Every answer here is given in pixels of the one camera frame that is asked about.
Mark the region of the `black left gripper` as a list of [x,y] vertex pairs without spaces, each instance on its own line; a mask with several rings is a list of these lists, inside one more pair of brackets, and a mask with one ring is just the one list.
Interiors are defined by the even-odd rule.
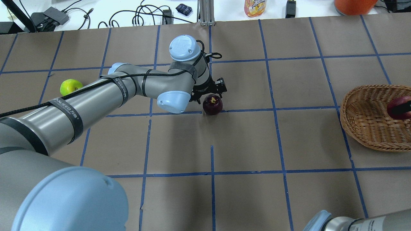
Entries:
[[200,103],[200,98],[203,95],[207,95],[209,93],[216,94],[220,98],[223,98],[222,94],[227,92],[227,88],[225,85],[224,78],[219,78],[216,81],[212,79],[212,76],[209,74],[207,79],[204,83],[200,85],[194,85],[191,91],[191,101],[197,101]]

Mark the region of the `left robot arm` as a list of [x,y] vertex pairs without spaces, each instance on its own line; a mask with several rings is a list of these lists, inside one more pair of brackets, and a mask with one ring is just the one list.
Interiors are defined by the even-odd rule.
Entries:
[[134,96],[155,98],[181,114],[191,101],[226,92],[214,81],[204,44],[191,35],[172,40],[167,72],[115,63],[106,75],[73,93],[1,114],[2,231],[125,231],[129,203],[114,179],[52,158]]

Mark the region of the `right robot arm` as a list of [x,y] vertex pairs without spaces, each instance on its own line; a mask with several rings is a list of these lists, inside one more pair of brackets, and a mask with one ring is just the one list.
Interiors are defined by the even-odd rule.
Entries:
[[[395,98],[387,105],[393,119],[410,119],[410,96]],[[367,219],[333,217],[326,210],[318,212],[304,227],[304,231],[409,231],[411,210],[402,210]]]

